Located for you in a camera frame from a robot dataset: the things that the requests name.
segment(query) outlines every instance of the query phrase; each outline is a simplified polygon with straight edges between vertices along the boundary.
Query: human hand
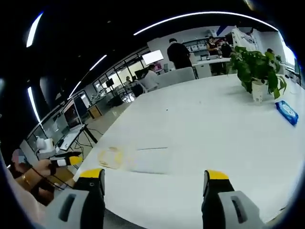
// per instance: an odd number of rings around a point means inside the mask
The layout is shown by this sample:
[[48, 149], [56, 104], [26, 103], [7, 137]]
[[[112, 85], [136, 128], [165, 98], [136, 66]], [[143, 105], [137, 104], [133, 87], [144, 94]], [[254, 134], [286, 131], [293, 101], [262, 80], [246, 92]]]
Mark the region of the human hand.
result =
[[36, 166], [33, 168], [40, 173], [42, 176], [47, 177], [51, 175], [51, 170], [49, 168], [49, 165], [51, 164], [51, 161], [48, 159], [40, 160]]

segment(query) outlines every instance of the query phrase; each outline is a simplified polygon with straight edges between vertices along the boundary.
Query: glass wall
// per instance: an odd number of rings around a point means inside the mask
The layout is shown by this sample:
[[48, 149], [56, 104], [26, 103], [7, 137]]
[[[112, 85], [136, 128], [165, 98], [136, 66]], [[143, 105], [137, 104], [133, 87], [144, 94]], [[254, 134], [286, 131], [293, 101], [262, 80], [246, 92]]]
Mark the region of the glass wall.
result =
[[103, 87], [102, 87], [99, 80], [95, 81], [93, 83], [93, 85], [94, 85], [94, 88], [96, 89], [97, 92], [101, 92], [103, 90]]
[[[109, 69], [106, 73], [97, 79], [93, 85], [97, 92], [105, 91], [109, 93], [111, 90], [121, 94], [126, 92], [126, 77], [129, 76], [130, 81], [132, 81], [132, 76], [136, 76], [135, 72], [146, 68], [145, 62], [142, 55], [149, 53], [148, 47], [139, 50], [136, 54], [132, 54], [128, 58], [125, 58], [122, 62], [116, 64], [114, 67]], [[106, 81], [108, 79], [113, 80], [113, 85], [108, 88]]]

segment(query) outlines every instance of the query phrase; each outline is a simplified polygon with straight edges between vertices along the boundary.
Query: white shirt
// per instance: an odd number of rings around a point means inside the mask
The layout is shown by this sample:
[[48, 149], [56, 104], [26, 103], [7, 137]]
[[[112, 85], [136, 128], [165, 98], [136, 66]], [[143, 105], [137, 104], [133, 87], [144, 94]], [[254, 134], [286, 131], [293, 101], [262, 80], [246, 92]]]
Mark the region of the white shirt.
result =
[[149, 70], [147, 75], [141, 80], [141, 83], [143, 83], [146, 89], [151, 89], [153, 87], [158, 86], [157, 73], [152, 70]]

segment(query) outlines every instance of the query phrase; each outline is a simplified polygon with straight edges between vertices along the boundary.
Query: bracelet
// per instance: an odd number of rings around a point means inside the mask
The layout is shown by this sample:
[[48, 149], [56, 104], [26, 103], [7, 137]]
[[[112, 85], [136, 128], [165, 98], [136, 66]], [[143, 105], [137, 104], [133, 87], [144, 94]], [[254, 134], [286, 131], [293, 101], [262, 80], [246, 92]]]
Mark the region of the bracelet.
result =
[[29, 186], [31, 186], [30, 183], [29, 183], [29, 181], [26, 179], [26, 177], [25, 177], [24, 174], [21, 175], [21, 178], [22, 178], [22, 180], [23, 180], [25, 183], [27, 183]]

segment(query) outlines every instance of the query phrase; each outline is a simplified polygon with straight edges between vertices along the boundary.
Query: black shirt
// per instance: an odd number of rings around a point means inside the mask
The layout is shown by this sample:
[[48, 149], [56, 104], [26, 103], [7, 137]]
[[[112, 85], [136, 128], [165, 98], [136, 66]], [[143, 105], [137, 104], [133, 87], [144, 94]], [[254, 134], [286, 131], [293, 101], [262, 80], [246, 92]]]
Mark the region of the black shirt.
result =
[[[210, 49], [217, 48], [217, 45], [215, 43], [208, 42]], [[218, 55], [217, 50], [209, 51], [210, 55]]]
[[229, 57], [230, 57], [230, 54], [231, 54], [231, 52], [232, 52], [232, 49], [231, 49], [231, 47], [230, 47], [229, 44], [224, 43], [224, 44], [222, 44], [222, 46], [221, 46], [221, 52], [223, 53], [223, 57], [229, 58]]
[[190, 52], [180, 43], [173, 43], [167, 49], [168, 59], [174, 63], [176, 69], [191, 67]]

